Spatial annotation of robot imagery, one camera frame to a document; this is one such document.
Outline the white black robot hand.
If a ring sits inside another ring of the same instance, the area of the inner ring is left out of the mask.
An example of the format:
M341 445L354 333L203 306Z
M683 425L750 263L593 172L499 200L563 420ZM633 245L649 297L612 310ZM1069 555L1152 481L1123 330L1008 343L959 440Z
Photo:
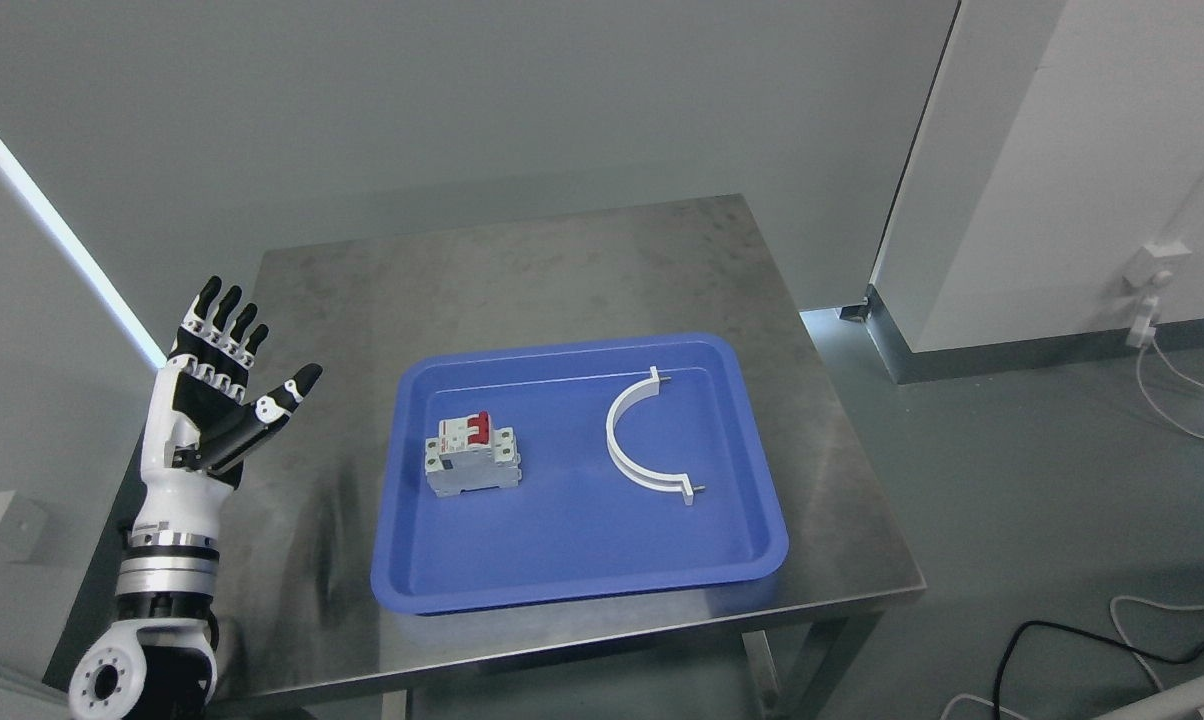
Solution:
M247 400L268 325L241 287L212 275L200 288L158 370L142 433L141 477L216 480L237 488L244 460L287 427L323 373L309 362L281 386Z

